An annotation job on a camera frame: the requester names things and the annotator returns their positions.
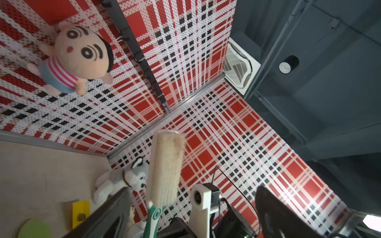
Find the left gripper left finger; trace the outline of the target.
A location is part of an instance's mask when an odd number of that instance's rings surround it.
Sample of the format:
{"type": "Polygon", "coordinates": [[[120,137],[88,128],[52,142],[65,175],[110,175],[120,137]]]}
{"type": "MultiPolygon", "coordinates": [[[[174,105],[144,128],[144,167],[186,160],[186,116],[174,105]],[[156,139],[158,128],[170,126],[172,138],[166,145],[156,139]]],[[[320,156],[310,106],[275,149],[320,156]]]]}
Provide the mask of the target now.
{"type": "Polygon", "coordinates": [[[124,187],[100,206],[66,238],[124,238],[130,217],[132,200],[124,187]]]}

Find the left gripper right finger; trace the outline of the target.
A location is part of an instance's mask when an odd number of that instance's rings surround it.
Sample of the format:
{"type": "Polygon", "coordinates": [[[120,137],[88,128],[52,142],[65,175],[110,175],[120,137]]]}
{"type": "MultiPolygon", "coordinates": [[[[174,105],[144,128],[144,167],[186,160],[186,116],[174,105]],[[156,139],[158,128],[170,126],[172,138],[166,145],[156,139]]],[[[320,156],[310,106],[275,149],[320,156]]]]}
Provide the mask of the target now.
{"type": "Polygon", "coordinates": [[[320,238],[264,186],[257,188],[255,203],[265,238],[320,238]]]}

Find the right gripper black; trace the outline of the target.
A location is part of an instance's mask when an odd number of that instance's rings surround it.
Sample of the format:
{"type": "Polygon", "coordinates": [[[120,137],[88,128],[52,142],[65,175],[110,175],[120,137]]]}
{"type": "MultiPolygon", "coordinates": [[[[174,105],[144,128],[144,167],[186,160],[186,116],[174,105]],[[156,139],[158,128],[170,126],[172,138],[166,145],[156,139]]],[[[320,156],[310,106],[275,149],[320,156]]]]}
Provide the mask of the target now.
{"type": "MultiPolygon", "coordinates": [[[[227,199],[222,198],[228,206],[227,213],[212,229],[211,238],[255,238],[256,232],[250,226],[246,218],[238,210],[232,207],[227,199]]],[[[157,233],[159,238],[196,238],[196,234],[180,218],[173,218],[166,228],[157,233]]]]}

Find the green white scrub brush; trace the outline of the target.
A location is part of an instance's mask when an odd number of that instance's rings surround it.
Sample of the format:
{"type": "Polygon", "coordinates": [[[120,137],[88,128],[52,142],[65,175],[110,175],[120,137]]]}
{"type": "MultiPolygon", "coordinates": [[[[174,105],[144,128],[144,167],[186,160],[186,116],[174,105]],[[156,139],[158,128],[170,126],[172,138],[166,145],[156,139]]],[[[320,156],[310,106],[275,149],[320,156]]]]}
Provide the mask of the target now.
{"type": "Polygon", "coordinates": [[[148,217],[144,238],[156,237],[163,209],[176,203],[185,142],[185,136],[177,131],[157,130],[153,134],[146,184],[148,217]]]}

